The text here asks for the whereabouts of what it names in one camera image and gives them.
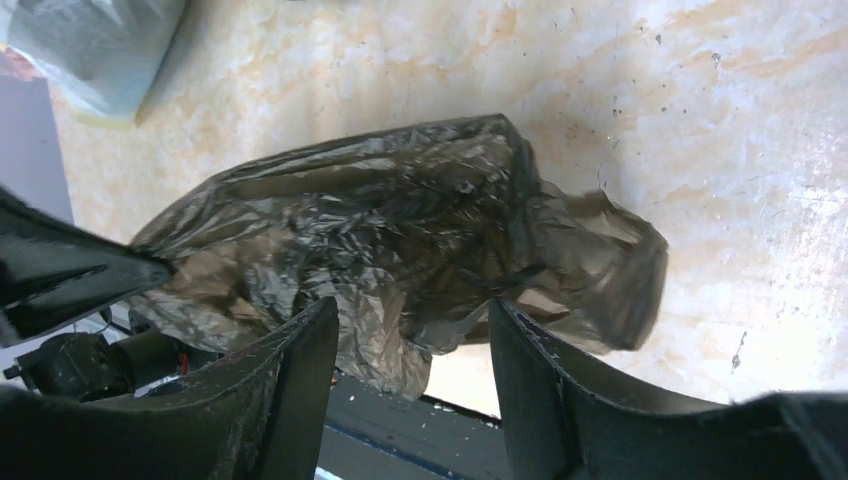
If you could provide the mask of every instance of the wrinkled plastic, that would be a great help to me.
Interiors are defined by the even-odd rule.
[[[185,0],[7,0],[0,42],[61,87],[79,118],[126,128],[184,8]]]
[[[635,349],[657,315],[666,243],[601,193],[542,182],[501,115],[331,141],[220,173],[132,246],[173,262],[130,304],[203,349],[247,345],[321,297],[337,366],[416,397],[432,354],[485,340],[504,296],[587,350]]]

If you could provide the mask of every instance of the plastic bag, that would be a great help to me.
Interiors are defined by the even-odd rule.
[[[408,397],[426,388],[432,354],[485,339],[498,295],[590,351],[638,348],[666,261],[663,238],[603,193],[568,197],[540,181],[501,115],[246,163],[132,245],[177,269],[130,301],[165,333],[229,352],[333,296],[337,366]]]
[[[184,8],[184,0],[7,0],[0,42],[59,85],[79,118],[127,128]]]

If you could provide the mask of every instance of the floor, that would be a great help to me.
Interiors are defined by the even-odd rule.
[[[848,388],[844,1],[208,0],[183,23],[134,130],[53,90],[82,227],[127,241],[241,162],[502,112],[545,178],[669,241],[653,335],[605,361],[720,402]],[[428,393],[497,414],[486,347],[437,358]]]

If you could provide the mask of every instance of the beige marble pattern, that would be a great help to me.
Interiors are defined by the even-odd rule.
[[[848,388],[844,0],[204,0],[134,131],[54,106],[76,219],[120,241],[246,160],[503,112],[669,240],[655,333],[606,361],[723,402]],[[491,375],[466,347],[429,392],[496,413]]]

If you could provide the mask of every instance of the marble surface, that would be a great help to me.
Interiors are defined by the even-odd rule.
[[[241,162],[503,112],[545,178],[670,243],[653,335],[605,361],[722,402],[848,388],[844,0],[205,0],[135,130],[53,98],[74,217],[119,241]],[[487,348],[428,391],[496,413]]]

